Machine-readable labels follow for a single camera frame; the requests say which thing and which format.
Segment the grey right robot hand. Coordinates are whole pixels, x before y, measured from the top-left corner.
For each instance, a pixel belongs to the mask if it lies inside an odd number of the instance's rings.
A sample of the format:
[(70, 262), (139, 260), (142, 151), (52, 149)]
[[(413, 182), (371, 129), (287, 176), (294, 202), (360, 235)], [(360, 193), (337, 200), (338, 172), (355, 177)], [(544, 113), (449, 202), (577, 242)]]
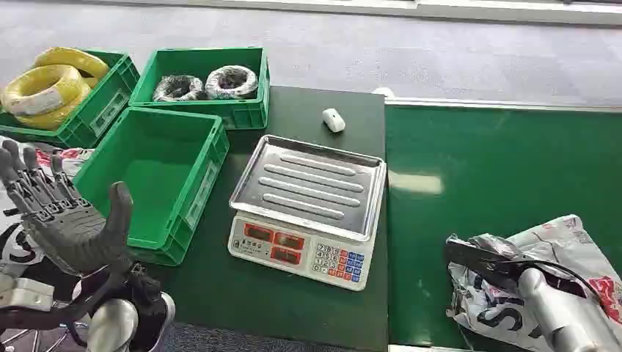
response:
[(519, 277), (530, 267), (458, 238), (446, 240), (444, 256), (449, 263), (462, 265), (489, 284), (512, 293), (518, 290)]

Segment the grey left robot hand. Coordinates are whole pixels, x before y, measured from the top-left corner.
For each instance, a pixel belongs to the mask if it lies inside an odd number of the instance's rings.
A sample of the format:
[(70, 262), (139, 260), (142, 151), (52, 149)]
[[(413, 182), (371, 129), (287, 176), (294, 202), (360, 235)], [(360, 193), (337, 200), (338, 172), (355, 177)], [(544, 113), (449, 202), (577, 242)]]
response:
[(127, 271), (135, 262), (127, 248), (133, 199), (122, 181), (109, 188), (110, 211), (103, 216), (82, 197), (62, 167), (51, 159), (51, 176), (31, 147), (1, 144), (1, 182), (26, 232), (64, 272), (87, 275), (105, 266)]

